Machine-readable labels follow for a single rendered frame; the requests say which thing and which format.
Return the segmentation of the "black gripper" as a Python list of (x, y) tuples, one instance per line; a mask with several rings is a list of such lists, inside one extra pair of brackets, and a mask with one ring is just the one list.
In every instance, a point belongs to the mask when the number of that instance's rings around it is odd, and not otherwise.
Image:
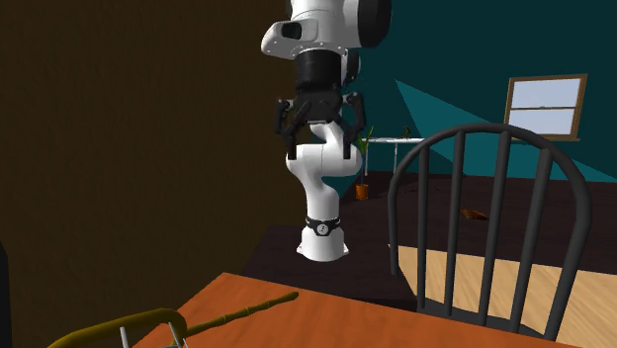
[(283, 128), (292, 105), (288, 100), (277, 99), (275, 103), (274, 132), (279, 134), (287, 148), (287, 158), (297, 159), (297, 133), (306, 122), (331, 122), (334, 120), (344, 130), (343, 158), (351, 158), (351, 144), (358, 133), (366, 126), (363, 95), (352, 92), (343, 97), (351, 105), (356, 115), (356, 124), (350, 126), (340, 115), (342, 106), (341, 55), (327, 49), (310, 49), (295, 59), (296, 115)]

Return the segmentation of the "plant in orange pot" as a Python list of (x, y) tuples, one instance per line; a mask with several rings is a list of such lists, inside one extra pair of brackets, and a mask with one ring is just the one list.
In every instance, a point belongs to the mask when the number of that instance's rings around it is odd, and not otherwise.
[(356, 185), (355, 196), (357, 200), (363, 201), (368, 199), (368, 185), (365, 183), (365, 174), (368, 161), (368, 147), (370, 144), (371, 135), (374, 128), (370, 128), (365, 137), (358, 136), (356, 145), (362, 155), (362, 166), (360, 170), (360, 182)]

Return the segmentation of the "white side table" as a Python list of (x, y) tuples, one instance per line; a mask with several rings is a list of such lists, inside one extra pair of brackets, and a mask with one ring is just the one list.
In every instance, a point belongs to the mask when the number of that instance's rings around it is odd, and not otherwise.
[(398, 146), (400, 144), (418, 144), (423, 141), (423, 138), (415, 138), (409, 137), (409, 130), (407, 127), (404, 127), (405, 133), (400, 135), (399, 137), (372, 137), (372, 131), (370, 130), (366, 137), (359, 136), (357, 138), (358, 144), (364, 150), (364, 169), (363, 175), (368, 175), (368, 160), (369, 160), (369, 144), (370, 143), (389, 143), (392, 144), (394, 148), (394, 164), (393, 171), (397, 169), (397, 156), (398, 156)]

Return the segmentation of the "dark robot stand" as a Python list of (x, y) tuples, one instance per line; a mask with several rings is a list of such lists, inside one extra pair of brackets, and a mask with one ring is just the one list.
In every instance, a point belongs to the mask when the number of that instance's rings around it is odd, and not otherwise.
[(390, 249), (381, 240), (358, 234), (345, 239), (350, 252), (332, 262), (308, 260), (297, 252), (298, 226), (268, 227), (241, 274), (352, 300), (416, 310), (416, 297), (404, 276), (393, 276)]

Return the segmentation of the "olive green bamboo stick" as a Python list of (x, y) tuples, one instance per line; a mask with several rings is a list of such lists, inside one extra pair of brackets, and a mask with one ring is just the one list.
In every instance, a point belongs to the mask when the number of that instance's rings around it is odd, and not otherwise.
[(282, 303), (286, 303), (286, 302), (290, 302), (295, 300), (297, 297), (299, 296), (298, 292), (289, 292), (281, 297), (263, 302), (261, 304), (256, 304), (256, 305), (252, 305), (252, 306), (248, 306), (245, 307), (243, 309), (240, 309), (236, 312), (232, 312), (232, 313), (228, 313), (228, 314), (224, 314), (222, 316), (219, 316), (217, 318), (214, 318), (210, 321), (207, 322), (203, 322), (194, 326), (191, 326), (187, 329), (187, 333), (186, 333), (186, 337), (183, 339), (183, 342), (178, 344), (176, 342), (176, 340), (173, 340), (170, 343), (170, 346), (173, 348), (188, 348), (188, 343), (186, 342), (186, 339), (188, 337), (197, 335), (201, 332), (204, 332), (206, 330), (209, 330), (211, 328), (215, 328), (215, 327), (219, 327), (219, 326), (223, 326), (229, 322), (232, 322), (236, 319), (240, 319), (240, 318), (244, 318), (246, 316), (249, 316), (255, 312), (258, 311), (262, 311), (262, 310), (266, 310), (274, 305), (279, 305)]

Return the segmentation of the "orange wooden table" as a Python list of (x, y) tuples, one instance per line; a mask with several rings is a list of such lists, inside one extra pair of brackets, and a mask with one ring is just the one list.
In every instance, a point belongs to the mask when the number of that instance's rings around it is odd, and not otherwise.
[(190, 348), (577, 348), (568, 344), (222, 273), (183, 304), (189, 326), (297, 291), (187, 339)]

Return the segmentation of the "black spindle-back chair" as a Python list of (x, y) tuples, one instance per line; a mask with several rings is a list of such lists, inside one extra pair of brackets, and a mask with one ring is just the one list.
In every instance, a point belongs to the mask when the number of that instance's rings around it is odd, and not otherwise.
[[(453, 306), (464, 154), (466, 136), (470, 133), (495, 133), (499, 136), (488, 217), (479, 308), (476, 312), (455, 308)], [(433, 300), (429, 301), (425, 295), (429, 152), (433, 145), (450, 137), (454, 139), (454, 158), (451, 175), (451, 198), (446, 250), (444, 300), (441, 303), (438, 303)], [(488, 314), (488, 309), (494, 264), (496, 260), (498, 232), (502, 216), (503, 196), (511, 140), (514, 137), (535, 146), (540, 150), (540, 154), (537, 163), (529, 214), (526, 222), (513, 302), (510, 316), (507, 320), (505, 320), (503, 318), (490, 316)], [(558, 338), (565, 311), (569, 303), (575, 276), (592, 223), (592, 204), (590, 194), (582, 174), (574, 165), (573, 161), (544, 137), (532, 131), (505, 124), (464, 124), (441, 130), (424, 139), (411, 151), (409, 151), (400, 164), (396, 167), (388, 190), (390, 270), (394, 276), (398, 276), (400, 274), (397, 239), (397, 193), (402, 175), (414, 160), (419, 161), (417, 181), (418, 213), (416, 228), (416, 311), (441, 318), (476, 324), (482, 327), (491, 326), (496, 329), (516, 334), (522, 332), (532, 337), (541, 337), (545, 340), (555, 341)], [(550, 181), (550, 175), (554, 164), (559, 165), (571, 183), (575, 207), (575, 222), (559, 282), (557, 284), (552, 306), (550, 308), (545, 331), (543, 334), (539, 334), (532, 329), (522, 330), (521, 320), (532, 271), (538, 232), (540, 230), (543, 216), (546, 192), (548, 190), (548, 183)]]

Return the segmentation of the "wooden framed window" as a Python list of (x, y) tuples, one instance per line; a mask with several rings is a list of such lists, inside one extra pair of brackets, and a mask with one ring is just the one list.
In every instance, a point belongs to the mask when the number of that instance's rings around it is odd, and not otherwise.
[(511, 77), (504, 122), (549, 141), (579, 141), (586, 82), (586, 73)]

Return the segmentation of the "olive green chair back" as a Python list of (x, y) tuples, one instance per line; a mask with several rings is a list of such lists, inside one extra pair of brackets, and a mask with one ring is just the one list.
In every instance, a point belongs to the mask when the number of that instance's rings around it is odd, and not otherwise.
[(188, 334), (185, 318), (173, 309), (157, 308), (79, 329), (55, 340), (47, 348), (79, 348), (82, 345), (94, 343), (116, 333), (123, 337), (123, 348), (129, 348), (128, 341), (126, 340), (126, 331), (128, 329), (158, 325), (160, 323), (167, 323), (170, 326), (173, 338), (178, 344), (182, 345), (185, 342)]

